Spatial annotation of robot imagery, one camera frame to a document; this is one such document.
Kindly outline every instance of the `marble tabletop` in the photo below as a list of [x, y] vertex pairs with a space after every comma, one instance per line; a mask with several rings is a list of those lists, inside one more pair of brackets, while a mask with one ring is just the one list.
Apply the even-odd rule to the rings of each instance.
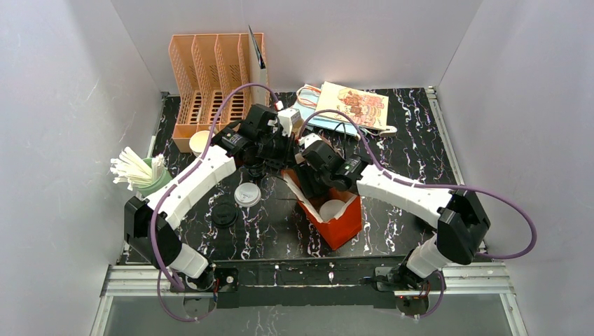
[[[397, 128], [395, 137], [368, 136], [372, 151], [384, 167], [424, 183], [456, 183], [437, 124], [422, 88], [369, 90], [389, 97], [388, 125]], [[294, 92], [279, 93], [285, 106], [296, 100]], [[193, 160], [180, 153], [172, 140], [179, 97], [165, 100], [153, 155], [163, 153], [167, 168], [176, 176]], [[342, 148], [344, 135], [315, 128], [334, 146]], [[347, 154], [359, 151], [359, 144], [347, 136]], [[219, 202], [234, 202], [233, 191], [249, 181], [243, 168], [213, 187], [188, 213], [178, 228], [182, 242], [212, 260], [278, 259], [406, 255], [431, 238], [426, 223], [415, 216], [376, 199], [364, 198], [362, 230], [336, 251], [320, 236], [294, 195], [283, 182], [264, 178], [259, 182], [262, 200], [243, 209], [236, 224], [220, 230], [210, 222], [211, 208]], [[125, 251], [120, 264], [146, 261], [135, 251]]]

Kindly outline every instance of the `red box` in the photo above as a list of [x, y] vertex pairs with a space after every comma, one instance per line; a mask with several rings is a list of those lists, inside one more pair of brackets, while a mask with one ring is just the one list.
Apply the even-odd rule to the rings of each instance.
[[[292, 171], [284, 171], [284, 179], [295, 196], [301, 201], [299, 205], [305, 211], [308, 219], [315, 225], [324, 240], [333, 250], [338, 249], [349, 239], [361, 231], [361, 198], [348, 191], [330, 189], [329, 198], [308, 200], [299, 188], [299, 181]], [[345, 206], [335, 218], [324, 222], [318, 211], [320, 206], [329, 200], [341, 200]]]

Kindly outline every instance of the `green cup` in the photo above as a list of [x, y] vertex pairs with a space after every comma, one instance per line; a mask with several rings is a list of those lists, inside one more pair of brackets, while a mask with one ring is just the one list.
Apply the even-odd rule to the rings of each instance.
[[[148, 157], [146, 159], [143, 159], [142, 161], [144, 161], [144, 163], [146, 163], [150, 167], [153, 163], [153, 158]], [[167, 169], [164, 169], [163, 173], [161, 174], [161, 176], [159, 176], [157, 181], [155, 181], [151, 185], [147, 185], [146, 187], [137, 187], [136, 190], [139, 193], [141, 193], [142, 196], [147, 197], [155, 191], [166, 186], [167, 183], [169, 183], [172, 179], [173, 178], [171, 177], [171, 174], [169, 174], [169, 171]]]

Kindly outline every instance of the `plastic lid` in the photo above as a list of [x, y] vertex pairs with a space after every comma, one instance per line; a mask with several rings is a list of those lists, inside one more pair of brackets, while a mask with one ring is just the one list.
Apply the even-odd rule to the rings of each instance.
[[238, 216], [239, 209], [231, 203], [219, 203], [213, 206], [210, 214], [212, 223], [220, 229], [226, 229], [235, 224]]
[[208, 134], [208, 131], [200, 131], [190, 138], [190, 150], [194, 155], [199, 156], [202, 154], [208, 141]]
[[235, 189], [235, 201], [240, 207], [251, 207], [260, 202], [260, 188], [253, 183], [243, 183]]
[[324, 222], [327, 222], [334, 218], [344, 206], [345, 203], [343, 201], [339, 199], [330, 199], [319, 208], [319, 216], [322, 217]]

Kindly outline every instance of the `white wall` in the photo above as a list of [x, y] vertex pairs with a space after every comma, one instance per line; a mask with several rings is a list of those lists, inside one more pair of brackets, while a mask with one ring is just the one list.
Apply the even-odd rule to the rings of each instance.
[[[466, 182], [536, 221], [536, 248], [507, 263], [531, 335], [592, 335], [592, 13], [592, 1], [485, 1], [438, 91]], [[526, 224], [489, 204], [492, 251], [524, 247]]]
[[109, 0], [0, 9], [0, 335], [88, 335], [160, 93]]
[[358, 88], [436, 85], [481, 0], [111, 0], [161, 91], [179, 92], [173, 34], [265, 33], [276, 90], [334, 81]]

